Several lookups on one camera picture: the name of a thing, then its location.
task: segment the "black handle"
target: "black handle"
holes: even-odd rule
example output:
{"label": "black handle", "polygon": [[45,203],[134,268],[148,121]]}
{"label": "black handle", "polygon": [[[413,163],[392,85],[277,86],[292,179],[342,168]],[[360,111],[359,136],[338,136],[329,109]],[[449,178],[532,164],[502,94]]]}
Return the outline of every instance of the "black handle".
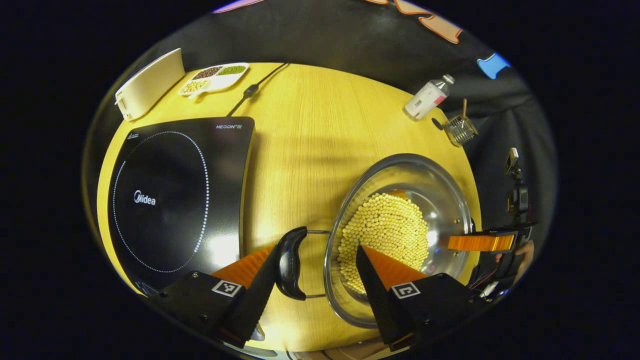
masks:
{"label": "black handle", "polygon": [[307,296],[298,287],[300,277],[300,255],[298,248],[307,237],[306,227],[297,227],[284,234],[278,243],[278,264],[276,285],[280,292],[296,300],[306,300]]}

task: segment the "black power cord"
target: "black power cord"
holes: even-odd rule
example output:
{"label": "black power cord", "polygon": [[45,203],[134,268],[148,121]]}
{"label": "black power cord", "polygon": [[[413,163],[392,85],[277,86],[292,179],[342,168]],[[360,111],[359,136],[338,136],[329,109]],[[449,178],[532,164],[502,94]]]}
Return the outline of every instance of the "black power cord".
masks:
{"label": "black power cord", "polygon": [[242,99],[240,99],[240,101],[234,106],[233,109],[231,109],[231,111],[229,112],[229,114],[227,114],[227,116],[231,116],[233,115],[236,110],[240,107],[240,105],[242,105],[242,103],[249,99],[251,96],[255,95],[255,93],[258,92],[258,87],[260,86],[260,84],[265,81],[268,77],[270,77],[274,72],[278,71],[278,69],[280,69],[281,67],[283,67],[284,65],[287,65],[289,63],[283,63],[282,65],[278,66],[277,68],[273,69],[272,72],[270,72],[267,76],[265,76],[264,78],[262,78],[262,80],[258,81],[257,84],[253,84],[250,85],[248,88],[246,88],[246,90],[244,91],[244,95],[242,97]]}

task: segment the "induction cooktop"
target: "induction cooktop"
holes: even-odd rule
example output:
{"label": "induction cooktop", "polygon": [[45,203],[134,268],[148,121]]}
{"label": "induction cooktop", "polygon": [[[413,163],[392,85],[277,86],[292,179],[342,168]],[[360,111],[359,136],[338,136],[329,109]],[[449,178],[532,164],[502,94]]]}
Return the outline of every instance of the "induction cooktop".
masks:
{"label": "induction cooktop", "polygon": [[249,117],[216,117],[127,135],[109,186],[109,230],[118,261],[142,293],[240,258],[253,133]]}

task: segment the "plastic bottle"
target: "plastic bottle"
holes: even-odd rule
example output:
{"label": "plastic bottle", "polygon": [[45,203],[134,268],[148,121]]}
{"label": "plastic bottle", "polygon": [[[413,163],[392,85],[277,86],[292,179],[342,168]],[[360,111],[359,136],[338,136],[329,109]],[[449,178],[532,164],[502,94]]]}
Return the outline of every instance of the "plastic bottle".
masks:
{"label": "plastic bottle", "polygon": [[449,85],[453,85],[454,81],[449,74],[443,76],[442,80],[429,81],[404,106],[404,113],[414,121],[422,119],[449,96]]}

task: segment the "wooden table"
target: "wooden table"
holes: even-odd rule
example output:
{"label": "wooden table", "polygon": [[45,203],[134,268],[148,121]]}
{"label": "wooden table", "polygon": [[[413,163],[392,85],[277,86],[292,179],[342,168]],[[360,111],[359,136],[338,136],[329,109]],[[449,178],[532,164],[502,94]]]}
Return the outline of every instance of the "wooden table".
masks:
{"label": "wooden table", "polygon": [[[231,88],[187,99],[178,89],[189,72],[142,118],[122,122],[107,151],[98,189],[100,231],[107,228],[109,179],[126,134],[141,126],[200,117],[222,117],[250,84],[277,63],[253,63]],[[444,167],[464,193],[477,229],[482,229],[476,183],[462,148],[453,146],[431,118],[446,121],[438,108],[418,122],[402,106],[412,97],[402,90],[345,72],[288,65],[260,86],[234,116],[255,120],[255,139],[247,175],[244,218],[245,253],[276,243],[299,226],[329,230],[340,204],[355,181],[373,163],[411,152]],[[323,260],[327,235],[310,234],[300,246],[300,288],[324,293]],[[106,244],[110,256],[113,246]],[[479,253],[472,253],[461,278],[466,284]],[[264,341],[248,346],[273,350],[314,351],[351,345],[379,336],[335,315],[326,298],[306,301],[282,295],[276,287],[260,319]]]}

